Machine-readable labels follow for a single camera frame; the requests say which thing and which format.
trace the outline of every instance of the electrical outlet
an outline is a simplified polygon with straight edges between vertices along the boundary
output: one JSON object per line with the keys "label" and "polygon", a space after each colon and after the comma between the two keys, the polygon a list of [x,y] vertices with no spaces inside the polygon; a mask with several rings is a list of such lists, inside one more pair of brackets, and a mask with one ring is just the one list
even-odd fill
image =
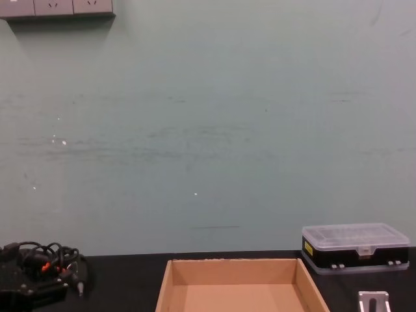
{"label": "electrical outlet", "polygon": [[72,0],[34,0],[36,16],[73,15]]}
{"label": "electrical outlet", "polygon": [[33,0],[0,0],[0,18],[34,16]]}
{"label": "electrical outlet", "polygon": [[75,14],[113,13],[112,0],[73,0]]}

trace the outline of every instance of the box latch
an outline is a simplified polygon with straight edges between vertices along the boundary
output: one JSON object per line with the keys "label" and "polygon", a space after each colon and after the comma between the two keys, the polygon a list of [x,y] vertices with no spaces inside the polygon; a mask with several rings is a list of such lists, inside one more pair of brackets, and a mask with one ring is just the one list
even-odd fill
{"label": "box latch", "polygon": [[358,246],[357,253],[360,259],[370,259],[375,250],[372,246]]}

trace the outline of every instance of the yellow label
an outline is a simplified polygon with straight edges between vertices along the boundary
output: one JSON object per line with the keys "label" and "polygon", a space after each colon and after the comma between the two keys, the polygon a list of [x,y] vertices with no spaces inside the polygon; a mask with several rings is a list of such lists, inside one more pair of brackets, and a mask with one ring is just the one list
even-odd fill
{"label": "yellow label", "polygon": [[308,243],[307,243],[307,241],[305,240],[305,249],[306,249],[306,251],[307,252],[309,252],[309,254],[310,255],[313,255],[313,248],[312,248],[312,246],[311,245],[309,245]]}

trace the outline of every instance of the mint green wall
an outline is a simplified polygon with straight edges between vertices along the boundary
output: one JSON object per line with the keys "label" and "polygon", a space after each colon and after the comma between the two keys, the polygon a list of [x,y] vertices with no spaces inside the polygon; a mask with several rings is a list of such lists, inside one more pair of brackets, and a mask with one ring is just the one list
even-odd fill
{"label": "mint green wall", "polygon": [[305,225],[379,221],[416,239],[414,1],[116,4],[0,23],[1,244],[293,249]]}

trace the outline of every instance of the open cardboard box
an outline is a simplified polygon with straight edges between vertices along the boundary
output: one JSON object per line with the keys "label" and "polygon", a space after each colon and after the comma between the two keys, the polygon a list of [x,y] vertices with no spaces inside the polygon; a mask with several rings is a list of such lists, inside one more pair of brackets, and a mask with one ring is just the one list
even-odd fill
{"label": "open cardboard box", "polygon": [[300,259],[173,260],[156,312],[329,312]]}

